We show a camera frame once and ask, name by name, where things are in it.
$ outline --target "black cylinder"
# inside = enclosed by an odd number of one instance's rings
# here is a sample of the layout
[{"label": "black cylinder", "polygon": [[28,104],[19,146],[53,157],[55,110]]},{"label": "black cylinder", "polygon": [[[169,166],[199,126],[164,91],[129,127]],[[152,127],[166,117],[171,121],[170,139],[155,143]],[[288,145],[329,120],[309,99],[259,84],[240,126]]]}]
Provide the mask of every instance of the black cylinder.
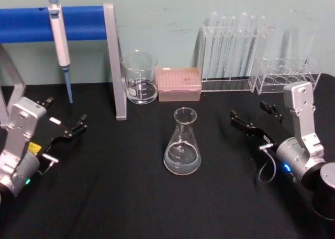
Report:
[{"label": "black cylinder", "polygon": [[335,220],[335,163],[325,164],[321,168],[312,204],[320,216]]}]

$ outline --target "yellow label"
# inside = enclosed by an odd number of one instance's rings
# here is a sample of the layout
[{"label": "yellow label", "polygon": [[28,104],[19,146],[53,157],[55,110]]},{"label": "yellow label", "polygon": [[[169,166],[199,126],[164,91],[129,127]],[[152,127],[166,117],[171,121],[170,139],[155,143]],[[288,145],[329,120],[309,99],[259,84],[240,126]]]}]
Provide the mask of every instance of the yellow label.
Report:
[{"label": "yellow label", "polygon": [[33,154],[37,154],[41,150],[41,148],[42,148],[41,146],[39,146],[39,145],[37,145],[33,142],[30,142],[28,150]]}]

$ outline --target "white label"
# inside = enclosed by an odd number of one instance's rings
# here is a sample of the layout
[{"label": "white label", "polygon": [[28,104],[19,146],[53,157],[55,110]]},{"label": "white label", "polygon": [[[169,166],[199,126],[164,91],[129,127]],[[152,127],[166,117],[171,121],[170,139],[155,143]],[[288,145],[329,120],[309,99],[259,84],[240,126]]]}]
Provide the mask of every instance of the white label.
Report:
[{"label": "white label", "polygon": [[54,117],[49,118],[49,120],[50,120],[51,122],[54,122],[55,124],[58,124],[58,125],[61,123],[61,121],[59,121],[58,119],[56,119],[56,118],[54,118]]},{"label": "white label", "polygon": [[130,95],[132,95],[132,96],[136,96],[136,90],[135,90],[135,89],[133,89],[133,88],[128,88],[128,92],[129,92]]},{"label": "white label", "polygon": [[266,141],[266,142],[268,142],[268,143],[270,143],[270,140],[269,140],[269,138],[268,137],[266,137],[265,135],[264,135],[264,140]]}]

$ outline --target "cable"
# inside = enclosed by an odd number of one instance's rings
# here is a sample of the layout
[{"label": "cable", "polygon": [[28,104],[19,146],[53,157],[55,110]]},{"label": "cable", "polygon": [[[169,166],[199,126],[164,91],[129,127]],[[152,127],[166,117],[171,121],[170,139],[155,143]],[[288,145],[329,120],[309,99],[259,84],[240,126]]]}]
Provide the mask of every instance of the cable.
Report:
[{"label": "cable", "polygon": [[272,158],[272,156],[269,154],[269,152],[268,152],[265,148],[263,148],[262,151],[263,151],[266,155],[268,155],[268,157],[269,157],[270,160],[272,161],[272,164],[273,164],[273,174],[272,174],[272,177],[271,177],[269,180],[267,180],[267,181],[263,181],[263,180],[261,180],[261,174],[262,174],[262,172],[263,172],[263,169],[266,167],[267,163],[269,162],[269,161],[267,161],[267,162],[263,165],[263,167],[260,169],[260,171],[259,171],[259,173],[258,173],[258,180],[259,180],[261,183],[268,184],[268,183],[270,183],[270,182],[274,179],[274,177],[276,176],[277,166],[276,166],[276,162],[274,161],[274,159]]}]

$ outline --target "blue metal bar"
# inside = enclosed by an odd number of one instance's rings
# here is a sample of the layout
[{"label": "blue metal bar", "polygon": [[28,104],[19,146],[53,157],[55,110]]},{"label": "blue metal bar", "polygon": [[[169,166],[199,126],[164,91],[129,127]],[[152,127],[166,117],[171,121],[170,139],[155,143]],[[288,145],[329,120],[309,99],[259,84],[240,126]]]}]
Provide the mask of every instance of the blue metal bar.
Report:
[{"label": "blue metal bar", "polygon": [[[103,6],[63,7],[68,40],[106,39]],[[49,13],[43,8],[0,9],[0,43],[53,41]]]}]

